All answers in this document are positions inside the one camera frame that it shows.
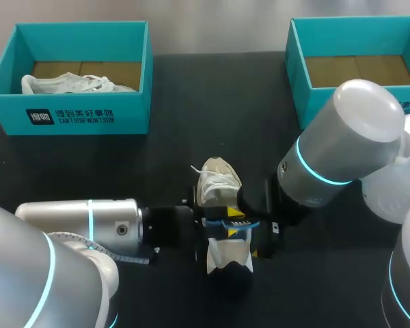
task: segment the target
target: shoe box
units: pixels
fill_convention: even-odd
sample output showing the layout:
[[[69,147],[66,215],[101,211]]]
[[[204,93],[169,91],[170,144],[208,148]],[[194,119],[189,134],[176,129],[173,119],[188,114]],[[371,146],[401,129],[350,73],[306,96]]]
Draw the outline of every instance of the shoe box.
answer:
[[[294,18],[286,69],[301,128],[351,79],[384,86],[410,113],[410,16]]]
[[[0,123],[8,135],[146,134],[152,71],[145,21],[17,24],[0,58]],[[21,94],[26,74],[67,72],[137,91]]]

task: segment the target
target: white wall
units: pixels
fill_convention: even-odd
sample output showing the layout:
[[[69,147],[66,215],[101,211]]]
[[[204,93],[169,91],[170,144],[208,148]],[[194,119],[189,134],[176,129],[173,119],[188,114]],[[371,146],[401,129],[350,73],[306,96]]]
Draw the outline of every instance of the white wall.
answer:
[[[155,53],[283,50],[297,16],[410,15],[410,0],[0,0],[0,53],[17,22],[148,20]]]

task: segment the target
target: shoelace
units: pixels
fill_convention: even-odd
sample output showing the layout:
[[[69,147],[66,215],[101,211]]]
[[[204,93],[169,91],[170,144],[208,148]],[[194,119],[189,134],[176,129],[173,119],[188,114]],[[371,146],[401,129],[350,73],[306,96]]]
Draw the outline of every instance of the shoelace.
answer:
[[[202,187],[202,197],[205,199],[206,195],[213,190],[217,189],[227,189],[227,190],[234,190],[238,191],[237,181],[231,174],[222,174],[208,170],[199,170],[196,169],[194,166],[190,165],[192,169],[194,169],[199,174],[211,174],[211,176],[207,177]]]

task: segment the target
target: sneaker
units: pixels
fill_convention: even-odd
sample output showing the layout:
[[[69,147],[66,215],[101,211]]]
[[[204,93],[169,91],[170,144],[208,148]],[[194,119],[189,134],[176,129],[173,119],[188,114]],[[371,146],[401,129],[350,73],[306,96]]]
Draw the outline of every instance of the sneaker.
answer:
[[[21,79],[23,94],[80,94],[88,92],[134,92],[136,90],[123,85],[115,85],[107,77],[79,75],[70,72],[54,79],[37,79],[25,75]]]
[[[229,206],[237,208],[237,192],[241,180],[232,166],[222,158],[211,158],[205,162],[201,170],[192,167],[200,174],[197,183],[196,201],[199,206]],[[252,272],[251,229],[240,230],[236,234],[220,239],[213,236],[215,222],[202,224],[208,237],[206,253],[206,271],[208,276],[224,277],[224,280],[236,279],[245,282]]]

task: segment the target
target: teal box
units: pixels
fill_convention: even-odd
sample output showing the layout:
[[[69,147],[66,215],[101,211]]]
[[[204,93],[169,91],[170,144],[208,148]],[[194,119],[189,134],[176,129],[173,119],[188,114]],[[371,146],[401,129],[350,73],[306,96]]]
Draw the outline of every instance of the teal box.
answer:
[[[141,62],[139,91],[21,94],[36,61]],[[152,71],[147,22],[17,24],[0,58],[0,123],[8,135],[146,134]]]
[[[410,73],[410,16],[294,18],[286,68],[299,125],[305,128],[334,93],[313,88],[304,57],[402,55]],[[410,113],[410,85],[386,86]]]

